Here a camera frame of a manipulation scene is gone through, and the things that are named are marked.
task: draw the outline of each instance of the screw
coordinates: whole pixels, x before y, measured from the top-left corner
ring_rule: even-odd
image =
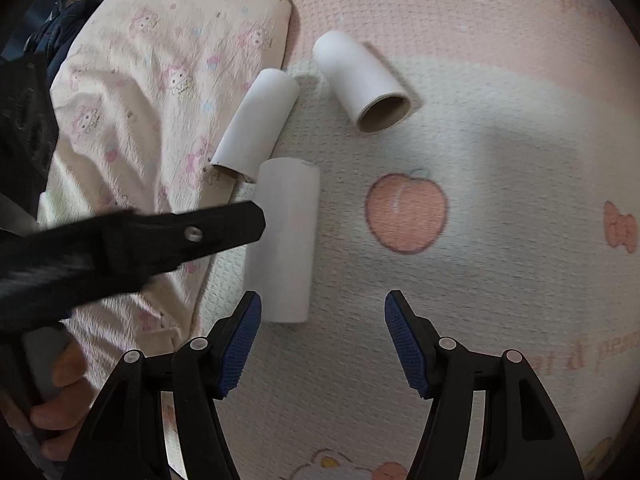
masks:
[[[126,363],[135,363],[138,359],[140,359],[140,353],[137,350],[130,350],[124,354],[124,362]]]
[[[456,343],[450,337],[441,338],[438,344],[440,345],[440,348],[444,348],[445,350],[453,350],[456,346],[458,346],[458,343]]]
[[[519,363],[522,361],[522,354],[517,350],[509,350],[507,352],[507,359],[512,363]]]
[[[188,241],[197,244],[202,241],[202,231],[190,225],[184,230],[184,237],[187,238]]]
[[[189,346],[194,350],[204,350],[208,344],[209,342],[206,337],[197,337],[191,341]]]

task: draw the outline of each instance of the white paper roll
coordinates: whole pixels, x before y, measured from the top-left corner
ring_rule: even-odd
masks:
[[[289,117],[300,86],[287,73],[265,68],[242,99],[211,159],[219,171],[255,182]]]
[[[262,320],[305,322],[318,222],[320,171],[298,158],[272,158],[260,167],[252,200],[266,228],[246,248],[244,290],[262,300]]]
[[[346,32],[331,30],[314,45],[314,60],[356,127],[372,134],[409,113],[406,90],[386,67]]]

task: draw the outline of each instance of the fabric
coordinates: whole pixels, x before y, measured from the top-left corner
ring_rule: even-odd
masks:
[[[273,156],[322,171],[314,288],[309,322],[261,327],[218,403],[241,478],[404,478],[429,403],[386,331],[392,288],[471,350],[520,349],[596,474],[640,383],[640,56],[622,19],[608,0],[291,1],[302,94]],[[407,120],[357,134],[310,62],[332,28],[392,67]],[[217,257],[193,335],[235,307],[242,263]]]
[[[280,66],[289,13],[286,0],[105,0],[53,81],[60,140],[40,220],[227,202],[234,183],[208,159],[258,72]],[[129,348],[153,355],[182,345],[208,264],[75,311],[68,328],[92,384]]]
[[[47,22],[27,40],[24,45],[25,54],[41,52],[46,56],[49,86],[66,59],[74,39],[102,1],[80,0],[65,7],[66,0],[58,0]]]
[[[2,58],[17,59],[22,56],[27,38],[38,30],[49,19],[51,7],[58,0],[34,0],[29,9],[15,27],[11,38],[2,51]]]

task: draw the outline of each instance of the tube opening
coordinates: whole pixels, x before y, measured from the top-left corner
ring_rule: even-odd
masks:
[[[218,173],[230,176],[232,179],[238,180],[239,182],[248,182],[249,184],[254,184],[254,181],[252,179],[240,173],[239,171],[232,170],[231,168],[226,168],[225,166],[220,166],[218,164],[213,164],[213,167],[216,168],[216,171]]]
[[[356,126],[365,134],[372,134],[393,126],[409,113],[411,102],[404,95],[386,95],[372,102],[361,113]]]

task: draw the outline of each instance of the blue gripper pad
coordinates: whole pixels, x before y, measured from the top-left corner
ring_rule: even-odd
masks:
[[[222,355],[222,373],[218,381],[218,391],[222,397],[226,397],[230,390],[238,386],[244,363],[260,327],[261,317],[262,303],[260,296],[255,294]]]
[[[391,294],[386,295],[385,321],[409,386],[418,390],[420,396],[426,399],[429,391],[426,359],[400,310],[398,302]]]

